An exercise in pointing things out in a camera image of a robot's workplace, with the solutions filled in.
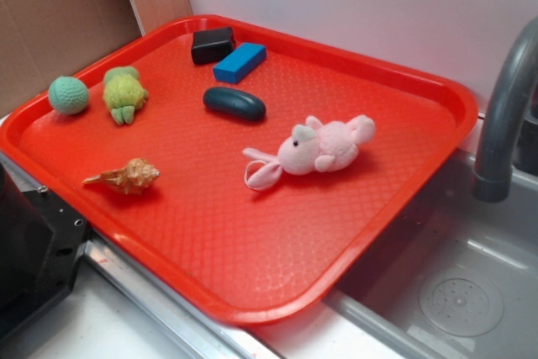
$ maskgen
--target gray faucet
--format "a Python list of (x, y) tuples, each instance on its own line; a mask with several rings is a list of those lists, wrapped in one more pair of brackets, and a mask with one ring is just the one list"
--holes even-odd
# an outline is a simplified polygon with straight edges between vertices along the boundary
[(472, 175), (475, 198), (494, 203), (508, 197), (513, 159), (516, 168), (538, 175), (537, 85), (534, 18), (512, 45), (489, 101)]

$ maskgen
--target sink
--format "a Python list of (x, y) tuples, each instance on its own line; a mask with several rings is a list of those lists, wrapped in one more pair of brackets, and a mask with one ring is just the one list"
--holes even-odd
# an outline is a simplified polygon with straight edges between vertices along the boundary
[(458, 150), (365, 251), (340, 311), (409, 357), (538, 357), (538, 182), (514, 171), (508, 199), (480, 202), (473, 160)]

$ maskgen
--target white wall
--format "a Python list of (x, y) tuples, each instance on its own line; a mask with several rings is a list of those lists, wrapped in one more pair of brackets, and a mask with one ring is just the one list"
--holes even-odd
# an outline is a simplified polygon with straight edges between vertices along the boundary
[(538, 0), (190, 0), (237, 18), (456, 80), (487, 107)]

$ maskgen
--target green yarn ball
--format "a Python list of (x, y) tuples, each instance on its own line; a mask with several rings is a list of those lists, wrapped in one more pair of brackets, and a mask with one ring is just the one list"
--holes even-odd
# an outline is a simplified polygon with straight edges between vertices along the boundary
[(58, 77), (49, 87), (49, 103), (61, 114), (78, 114), (89, 101), (86, 85), (75, 77)]

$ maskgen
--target green plush toy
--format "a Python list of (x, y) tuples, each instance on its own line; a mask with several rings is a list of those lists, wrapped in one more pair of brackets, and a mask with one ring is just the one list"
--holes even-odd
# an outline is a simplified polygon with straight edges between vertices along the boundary
[(135, 111), (144, 107), (148, 96), (132, 66), (115, 67), (104, 76), (103, 100), (118, 125), (132, 124)]

